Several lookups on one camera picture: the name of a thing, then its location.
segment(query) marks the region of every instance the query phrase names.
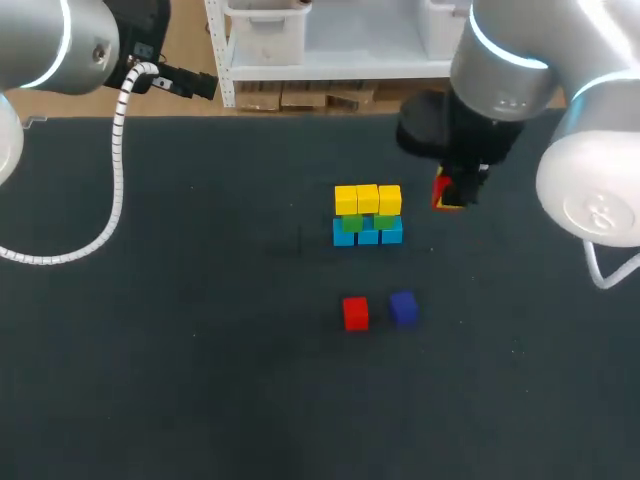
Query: glowing blue ring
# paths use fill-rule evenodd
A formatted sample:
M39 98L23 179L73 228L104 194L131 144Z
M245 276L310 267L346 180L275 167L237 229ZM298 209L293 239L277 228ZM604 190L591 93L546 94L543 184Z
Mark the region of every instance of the glowing blue ring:
M571 101L578 98L580 95L582 95L584 92L589 90L591 87L595 87L596 85L600 85L602 83L616 82L618 80L640 80L640 72L636 70L625 70L622 72L613 72L613 73L608 73L606 75L602 75L601 77L591 80L584 87L578 90L578 93L576 93L573 96Z
M64 57L67 55L69 45L71 44L71 9L69 8L69 3L67 0L60 0L60 6L62 7L62 19L64 22L64 27L62 31L62 41L60 42L60 48L58 49L56 59L53 62L53 65L51 65L49 70L47 70L44 75L31 83L23 85L20 88L33 88L42 85L44 82L49 80L54 73L56 73L58 68L60 68L60 65L62 65Z
M513 53L507 52L506 50L500 48L491 40L489 40L487 36L482 33L482 30L480 30L478 22L476 22L476 17L473 15L473 5L471 6L471 10L469 11L469 23L471 24L471 29L476 35L476 38L487 48L487 50L489 50L494 55L520 67L532 68L535 70L546 70L549 68L546 63L543 63L539 60L534 60L533 58L523 58L514 55Z

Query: wooden floor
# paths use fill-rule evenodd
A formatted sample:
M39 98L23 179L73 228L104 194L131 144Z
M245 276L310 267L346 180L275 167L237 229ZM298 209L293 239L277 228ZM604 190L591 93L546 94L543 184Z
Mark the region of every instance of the wooden floor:
M172 2L172 17L163 54L170 65L195 72L216 73L211 39L203 0ZM360 113L394 113L402 101L424 88L441 88L442 81L410 80L385 83L375 104ZM13 90L7 97L22 119L45 117L111 117L118 92L109 88L82 97L70 97L48 92ZM559 96L554 106L562 106ZM235 109L225 109L220 95L214 101L202 98L184 99L163 90L152 89L146 95L132 97L129 115L133 116L221 116L246 115Z

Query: blue block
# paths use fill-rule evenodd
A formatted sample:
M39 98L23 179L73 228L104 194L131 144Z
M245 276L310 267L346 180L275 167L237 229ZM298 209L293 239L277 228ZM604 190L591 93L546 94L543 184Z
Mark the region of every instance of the blue block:
M380 231L373 228L373 218L364 217L364 228L358 233L358 245L377 245Z
M418 302L411 292L391 295L390 309L397 325L413 325L418 321Z
M402 243L402 218L396 217L393 228L389 230L382 230L382 244L397 244Z
M344 233L342 230L342 219L333 219L333 246L334 247L353 247L356 244L355 233Z

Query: white plastic container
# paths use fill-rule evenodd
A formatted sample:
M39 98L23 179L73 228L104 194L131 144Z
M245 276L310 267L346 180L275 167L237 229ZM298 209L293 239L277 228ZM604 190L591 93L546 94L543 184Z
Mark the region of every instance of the white plastic container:
M430 60L451 60L469 18L471 0L420 0L420 35Z
M292 8L292 0L228 0L236 44L244 65L300 65L304 61L311 4Z

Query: yellow block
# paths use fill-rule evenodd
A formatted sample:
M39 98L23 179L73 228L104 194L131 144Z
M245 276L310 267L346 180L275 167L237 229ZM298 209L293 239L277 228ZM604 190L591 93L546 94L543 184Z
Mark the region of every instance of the yellow block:
M358 213L378 213L380 197L377 185L358 185Z
M400 185L380 185L380 215L400 215L402 210L402 193Z
M356 187L336 187L336 215L358 213L358 190Z

